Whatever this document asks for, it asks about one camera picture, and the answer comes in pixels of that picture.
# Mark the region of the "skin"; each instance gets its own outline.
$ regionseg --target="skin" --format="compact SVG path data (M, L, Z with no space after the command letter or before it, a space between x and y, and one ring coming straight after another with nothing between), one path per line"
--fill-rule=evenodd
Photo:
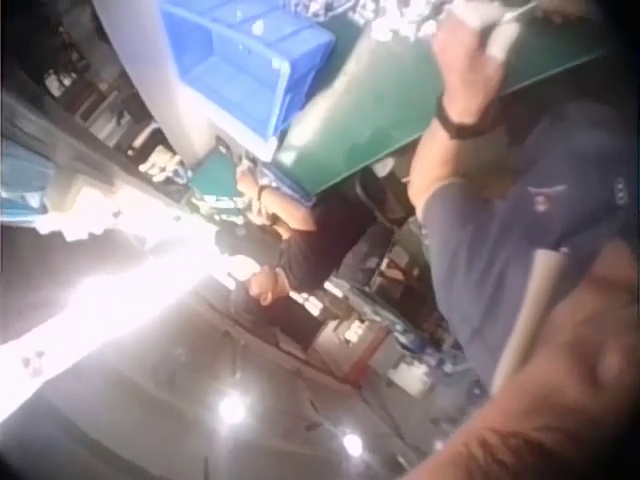
M257 203L259 184L253 173L246 169L239 169L236 173L238 190ZM293 231L313 232L317 225L311 211L300 205L284 193L267 188L262 192L259 207L253 209L253 216L266 218L269 213L279 217L273 228L283 240L289 238ZM261 305L270 305L274 300L287 296L291 291L289 282L280 268L262 267L259 272L247 280L249 294L257 299Z
M251 200L257 200L260 185L255 175L247 169L236 172L238 190ZM313 232L317 225L311 211L288 195L274 188L266 188L260 198L262 207L280 217L292 230Z
M247 280L249 294L261 305L270 305L274 300L289 295L291 288L280 268L262 267Z

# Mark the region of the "dark pants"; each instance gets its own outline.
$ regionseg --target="dark pants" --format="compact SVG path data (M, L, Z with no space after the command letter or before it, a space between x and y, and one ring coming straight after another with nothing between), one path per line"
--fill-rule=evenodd
M394 231L383 223L374 223L347 253L336 277L355 287L366 287L382 263L393 240Z

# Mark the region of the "embroidered logo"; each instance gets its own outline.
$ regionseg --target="embroidered logo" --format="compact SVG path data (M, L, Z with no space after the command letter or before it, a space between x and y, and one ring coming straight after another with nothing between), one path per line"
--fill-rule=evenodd
M629 191L624 183L624 179L616 178L613 182L613 194L616 199L616 204L623 206L629 203Z

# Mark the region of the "plastic container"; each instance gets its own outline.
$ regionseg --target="plastic container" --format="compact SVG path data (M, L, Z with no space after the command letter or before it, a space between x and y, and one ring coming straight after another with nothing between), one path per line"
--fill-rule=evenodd
M278 0L163 0L161 15L182 81L264 140L304 106L335 42Z

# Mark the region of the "forearm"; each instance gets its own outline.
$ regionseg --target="forearm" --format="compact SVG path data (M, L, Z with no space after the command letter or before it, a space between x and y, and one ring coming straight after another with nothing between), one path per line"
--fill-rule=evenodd
M440 186L456 179L462 142L452 139L437 120L422 135L411 162L408 195L416 212Z
M313 215L308 208L274 188L266 188L262 192L260 202L269 212L280 217L294 230L313 231L316 229Z
M287 240L291 236L291 228L280 219L276 220L273 224L273 228L278 232L278 235L280 235L282 240Z

